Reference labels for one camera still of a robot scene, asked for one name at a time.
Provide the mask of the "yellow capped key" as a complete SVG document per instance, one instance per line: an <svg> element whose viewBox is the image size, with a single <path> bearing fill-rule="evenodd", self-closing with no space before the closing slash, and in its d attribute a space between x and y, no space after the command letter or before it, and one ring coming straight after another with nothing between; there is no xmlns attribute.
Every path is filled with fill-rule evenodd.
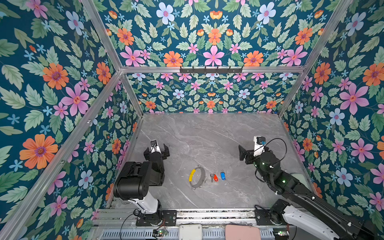
<svg viewBox="0 0 384 240"><path fill-rule="evenodd" d="M189 182L192 182L193 181L193 177L195 175L195 172L196 172L196 169L193 169L189 175Z"/></svg>

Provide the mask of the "red capped key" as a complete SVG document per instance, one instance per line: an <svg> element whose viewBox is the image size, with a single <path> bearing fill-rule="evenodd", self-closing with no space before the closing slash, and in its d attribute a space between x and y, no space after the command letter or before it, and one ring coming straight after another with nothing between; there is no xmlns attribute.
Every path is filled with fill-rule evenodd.
<svg viewBox="0 0 384 240"><path fill-rule="evenodd" d="M211 177L211 182L212 182L212 183L213 183L213 182L218 182L218 181L219 181L219 179L218 179L218 177L217 177L216 174L210 174L210 177Z"/></svg>

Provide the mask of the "silver metal keyring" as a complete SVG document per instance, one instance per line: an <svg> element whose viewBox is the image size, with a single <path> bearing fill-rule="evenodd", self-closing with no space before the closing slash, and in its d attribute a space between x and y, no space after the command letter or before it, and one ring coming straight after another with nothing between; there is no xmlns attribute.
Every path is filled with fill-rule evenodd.
<svg viewBox="0 0 384 240"><path fill-rule="evenodd" d="M193 181L189 182L192 190L196 190L196 189L201 188L203 186L203 184L205 184L207 181L206 170L201 165L198 165L194 169L196 169L196 172L195 172L195 175L193 177Z"/></svg>

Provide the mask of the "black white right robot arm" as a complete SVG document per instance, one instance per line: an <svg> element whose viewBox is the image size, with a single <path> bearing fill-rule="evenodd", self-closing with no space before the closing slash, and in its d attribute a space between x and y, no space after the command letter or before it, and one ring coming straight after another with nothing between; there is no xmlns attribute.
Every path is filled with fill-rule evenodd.
<svg viewBox="0 0 384 240"><path fill-rule="evenodd" d="M260 141L254 150L239 146L240 161L254 165L256 178L282 196L269 209L275 225L294 225L320 240L377 240L371 221L361 222L333 207L299 179L281 169L281 160Z"/></svg>

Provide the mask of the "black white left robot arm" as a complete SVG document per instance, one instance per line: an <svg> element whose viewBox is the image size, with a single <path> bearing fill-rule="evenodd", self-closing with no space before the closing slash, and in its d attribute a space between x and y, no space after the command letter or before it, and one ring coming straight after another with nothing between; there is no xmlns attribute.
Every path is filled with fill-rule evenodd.
<svg viewBox="0 0 384 240"><path fill-rule="evenodd" d="M169 147L161 148L156 140L144 153L145 161L126 162L113 188L114 197L134 204L136 215L153 226L164 219L161 202L150 193L150 187L161 187L165 180L164 160L170 156Z"/></svg>

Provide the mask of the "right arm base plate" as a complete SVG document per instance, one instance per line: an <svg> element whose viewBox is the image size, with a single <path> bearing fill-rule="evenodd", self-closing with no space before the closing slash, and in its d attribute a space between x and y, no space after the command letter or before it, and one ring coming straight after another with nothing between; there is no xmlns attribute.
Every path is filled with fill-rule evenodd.
<svg viewBox="0 0 384 240"><path fill-rule="evenodd" d="M268 210L254 209L254 213L255 213L255 219L256 219L257 225L259 226L269 226L269 225L277 226L278 225L271 219L271 215Z"/></svg>

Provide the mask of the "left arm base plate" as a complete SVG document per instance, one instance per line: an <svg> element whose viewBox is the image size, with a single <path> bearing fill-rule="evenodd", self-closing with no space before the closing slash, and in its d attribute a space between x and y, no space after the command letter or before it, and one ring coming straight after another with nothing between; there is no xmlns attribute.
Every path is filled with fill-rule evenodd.
<svg viewBox="0 0 384 240"><path fill-rule="evenodd" d="M137 216L137 227L160 227L171 226L174 227L177 221L176 210L162 210L155 214L143 214L139 213Z"/></svg>

